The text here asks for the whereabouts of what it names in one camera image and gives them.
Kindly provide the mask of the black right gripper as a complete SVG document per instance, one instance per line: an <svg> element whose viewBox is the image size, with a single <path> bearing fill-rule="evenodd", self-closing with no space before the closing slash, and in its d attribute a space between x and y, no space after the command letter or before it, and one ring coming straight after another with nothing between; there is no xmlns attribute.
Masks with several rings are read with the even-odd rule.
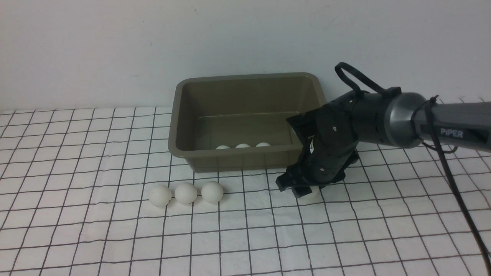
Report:
<svg viewBox="0 0 491 276"><path fill-rule="evenodd" d="M300 199L312 186L325 187L342 180L358 144L350 115L340 105L328 103L286 119L302 150L298 160L276 178L281 192L292 189Z"/></svg>

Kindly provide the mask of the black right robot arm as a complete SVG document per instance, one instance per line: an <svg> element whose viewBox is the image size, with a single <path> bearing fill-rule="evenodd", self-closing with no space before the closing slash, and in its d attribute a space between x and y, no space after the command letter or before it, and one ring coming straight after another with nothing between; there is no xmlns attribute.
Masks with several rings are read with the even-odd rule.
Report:
<svg viewBox="0 0 491 276"><path fill-rule="evenodd" d="M414 148L440 143L490 152L490 103L438 104L417 93L383 96L354 92L287 119L302 144L295 164L277 177L280 191L296 198L345 178L359 159L358 143Z"/></svg>

